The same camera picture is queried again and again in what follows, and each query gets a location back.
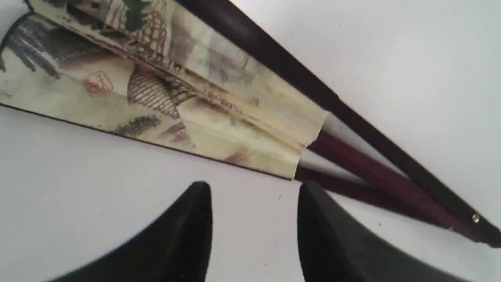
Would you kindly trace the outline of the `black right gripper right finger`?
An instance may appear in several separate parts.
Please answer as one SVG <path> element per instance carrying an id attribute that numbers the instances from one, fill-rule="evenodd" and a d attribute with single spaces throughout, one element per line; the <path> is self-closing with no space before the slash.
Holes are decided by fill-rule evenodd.
<path id="1" fill-rule="evenodd" d="M 365 228 L 323 187 L 303 182 L 297 246 L 306 282 L 461 282 Z"/>

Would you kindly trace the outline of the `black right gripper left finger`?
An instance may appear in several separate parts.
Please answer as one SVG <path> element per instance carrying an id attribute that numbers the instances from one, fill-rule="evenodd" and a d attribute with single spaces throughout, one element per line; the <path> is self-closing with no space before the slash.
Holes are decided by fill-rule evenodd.
<path id="1" fill-rule="evenodd" d="M 212 240 L 211 186 L 196 181 L 127 242 L 54 281 L 204 282 Z"/>

